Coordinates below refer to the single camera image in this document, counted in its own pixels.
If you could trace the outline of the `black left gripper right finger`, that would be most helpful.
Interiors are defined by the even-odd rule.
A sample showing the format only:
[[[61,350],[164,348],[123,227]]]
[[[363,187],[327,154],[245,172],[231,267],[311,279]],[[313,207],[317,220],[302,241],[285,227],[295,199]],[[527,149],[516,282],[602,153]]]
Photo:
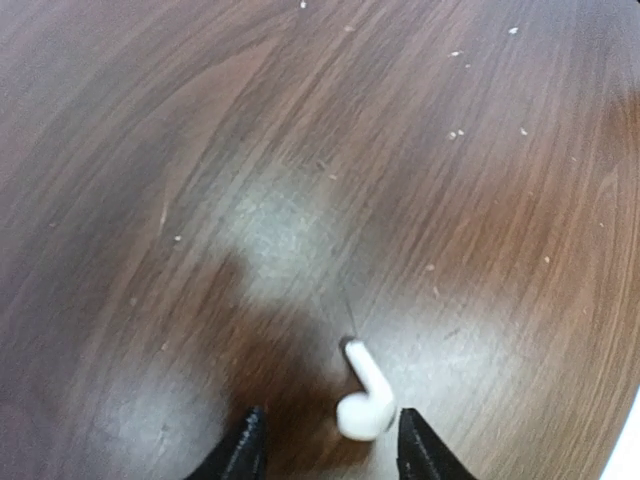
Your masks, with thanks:
[[[476,480],[414,408],[400,412],[396,463],[403,480]]]

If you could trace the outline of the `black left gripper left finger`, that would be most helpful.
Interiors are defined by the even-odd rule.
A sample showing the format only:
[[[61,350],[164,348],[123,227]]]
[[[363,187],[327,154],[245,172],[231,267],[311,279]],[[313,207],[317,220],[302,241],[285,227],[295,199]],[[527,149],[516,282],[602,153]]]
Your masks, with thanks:
[[[187,480],[266,478],[266,413],[249,408],[221,438]]]

